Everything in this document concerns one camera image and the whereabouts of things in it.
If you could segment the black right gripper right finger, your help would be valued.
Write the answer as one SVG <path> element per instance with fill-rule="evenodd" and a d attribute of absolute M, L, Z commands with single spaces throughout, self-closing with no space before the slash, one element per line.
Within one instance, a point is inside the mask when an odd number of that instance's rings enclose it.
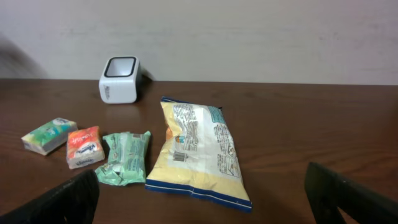
<path fill-rule="evenodd" d="M 340 210 L 358 223 L 397 223 L 397 202 L 310 162 L 305 192 L 317 223 L 345 223 Z"/>

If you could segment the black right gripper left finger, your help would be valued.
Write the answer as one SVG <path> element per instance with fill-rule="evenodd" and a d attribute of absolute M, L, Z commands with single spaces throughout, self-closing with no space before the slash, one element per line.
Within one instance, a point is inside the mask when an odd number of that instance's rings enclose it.
<path fill-rule="evenodd" d="M 92 223 L 100 195 L 98 178 L 85 170 L 40 197 L 1 216 L 1 223 Z"/>

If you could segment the orange tissue pack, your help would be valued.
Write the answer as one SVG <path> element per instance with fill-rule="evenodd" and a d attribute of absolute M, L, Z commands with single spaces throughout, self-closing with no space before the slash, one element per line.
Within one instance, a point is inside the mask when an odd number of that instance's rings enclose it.
<path fill-rule="evenodd" d="M 68 133 L 66 159 L 69 169 L 81 168 L 104 160 L 100 127 L 93 126 Z"/>

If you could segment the light teal wipes pack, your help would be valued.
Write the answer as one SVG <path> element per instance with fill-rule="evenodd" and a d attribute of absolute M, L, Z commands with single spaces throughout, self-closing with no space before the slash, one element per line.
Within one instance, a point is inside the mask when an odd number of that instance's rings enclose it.
<path fill-rule="evenodd" d="M 146 181 L 145 156 L 150 131 L 143 134 L 130 132 L 114 133 L 103 137 L 109 147 L 107 163 L 95 173 L 99 182 L 114 186 L 126 186 Z"/>

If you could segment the green tissue pack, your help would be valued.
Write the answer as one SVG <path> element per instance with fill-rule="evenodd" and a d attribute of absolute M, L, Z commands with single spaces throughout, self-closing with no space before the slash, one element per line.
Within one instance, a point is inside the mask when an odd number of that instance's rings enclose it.
<path fill-rule="evenodd" d="M 77 131 L 77 123 L 64 118 L 55 118 L 21 137 L 24 148 L 46 156 L 66 143 L 68 133 Z"/>

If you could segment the yellow blue snack bag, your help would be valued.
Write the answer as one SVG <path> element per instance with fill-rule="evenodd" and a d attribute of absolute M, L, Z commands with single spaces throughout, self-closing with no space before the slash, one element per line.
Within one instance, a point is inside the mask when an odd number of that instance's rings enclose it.
<path fill-rule="evenodd" d="M 145 188 L 251 212 L 222 109 L 162 97 L 166 138 Z"/>

